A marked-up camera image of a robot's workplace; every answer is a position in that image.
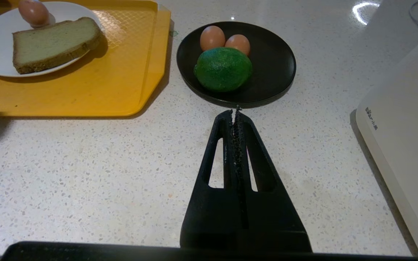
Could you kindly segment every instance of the yellow tray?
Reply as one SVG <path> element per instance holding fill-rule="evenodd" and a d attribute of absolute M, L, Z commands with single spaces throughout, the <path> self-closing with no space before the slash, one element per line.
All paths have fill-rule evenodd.
<path fill-rule="evenodd" d="M 129 116 L 150 98 L 165 70 L 171 12 L 151 1 L 70 2 L 93 10 L 108 43 L 50 74 L 0 77 L 0 116 Z"/>

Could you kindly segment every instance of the black plate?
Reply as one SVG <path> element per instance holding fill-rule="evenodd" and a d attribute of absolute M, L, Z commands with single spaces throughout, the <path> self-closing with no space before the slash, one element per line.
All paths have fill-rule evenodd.
<path fill-rule="evenodd" d="M 202 53 L 199 37 L 209 25 L 220 27 L 225 38 L 242 34 L 251 44 L 249 58 L 253 64 L 251 78 L 239 89 L 230 92 L 212 92 L 201 86 L 193 73 Z M 187 35 L 177 51 L 177 65 L 186 84 L 199 96 L 221 105 L 259 106 L 282 96 L 296 73 L 295 55 L 285 41 L 271 31 L 257 25 L 241 22 L 218 22 L 200 27 Z"/>

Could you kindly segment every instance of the white plate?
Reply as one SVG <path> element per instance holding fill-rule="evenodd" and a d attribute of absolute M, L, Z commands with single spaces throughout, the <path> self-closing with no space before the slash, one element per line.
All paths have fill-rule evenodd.
<path fill-rule="evenodd" d="M 44 2 L 49 13 L 53 15 L 56 23 L 65 20 L 77 20 L 80 17 L 90 17 L 96 21 L 101 28 L 101 22 L 98 17 L 86 7 L 67 2 Z M 80 58 L 76 58 L 68 63 L 44 71 L 19 74 L 12 64 L 13 56 L 13 38 L 12 33 L 23 30 L 30 30 L 32 27 L 25 22 L 16 8 L 0 15 L 0 76 L 7 77 L 30 77 L 47 74 L 60 70 L 71 65 Z"/>

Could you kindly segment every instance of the brown egg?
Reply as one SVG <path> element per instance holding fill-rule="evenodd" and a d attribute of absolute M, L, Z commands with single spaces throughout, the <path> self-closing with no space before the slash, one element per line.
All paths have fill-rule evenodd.
<path fill-rule="evenodd" d="M 225 34 L 221 28 L 211 25 L 204 29 L 199 38 L 199 44 L 203 51 L 222 47 L 225 45 Z"/>
<path fill-rule="evenodd" d="M 21 0 L 19 2 L 19 13 L 34 28 L 49 24 L 48 9 L 38 0 Z"/>
<path fill-rule="evenodd" d="M 231 47 L 240 50 L 245 55 L 249 55 L 251 51 L 251 45 L 246 36 L 242 34 L 235 34 L 227 40 L 225 47 Z"/>

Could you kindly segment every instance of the bread crust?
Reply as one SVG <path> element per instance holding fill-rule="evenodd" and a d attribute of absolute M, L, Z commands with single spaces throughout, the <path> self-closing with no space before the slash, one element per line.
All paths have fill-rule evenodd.
<path fill-rule="evenodd" d="M 82 19 L 90 19 L 93 20 L 89 17 L 82 17 L 79 18 L 76 21 L 82 20 Z M 35 28 L 33 30 L 46 30 L 49 28 L 53 28 L 59 25 L 62 25 L 64 23 L 70 23 L 72 21 L 63 21 L 63 22 L 59 22 L 53 25 L 48 25 L 42 28 Z M 95 49 L 101 40 L 102 32 L 101 29 L 99 28 L 99 26 L 96 24 L 96 22 L 93 20 L 93 23 L 96 27 L 96 33 L 94 35 L 94 37 L 84 43 L 81 43 L 80 45 L 77 45 L 69 50 L 66 50 L 58 55 L 55 56 L 51 56 L 48 57 L 46 59 L 40 60 L 40 61 L 33 61 L 30 63 L 24 63 L 24 64 L 20 64 L 18 62 L 16 62 L 16 57 L 17 57 L 17 50 L 18 50 L 18 46 L 17 46 L 17 41 L 16 41 L 16 37 L 17 34 L 24 32 L 24 31 L 19 31 L 19 32 L 15 32 L 13 33 L 13 57 L 12 57 L 12 61 L 13 61 L 13 65 L 15 67 L 15 69 L 17 70 L 18 73 L 20 74 L 26 74 L 26 73 L 36 73 L 37 71 L 44 71 L 47 69 L 51 69 L 57 66 L 60 66 L 62 64 L 65 64 L 75 58 L 81 57 L 83 56 L 85 53 L 87 53 L 89 50 L 93 50 Z"/>

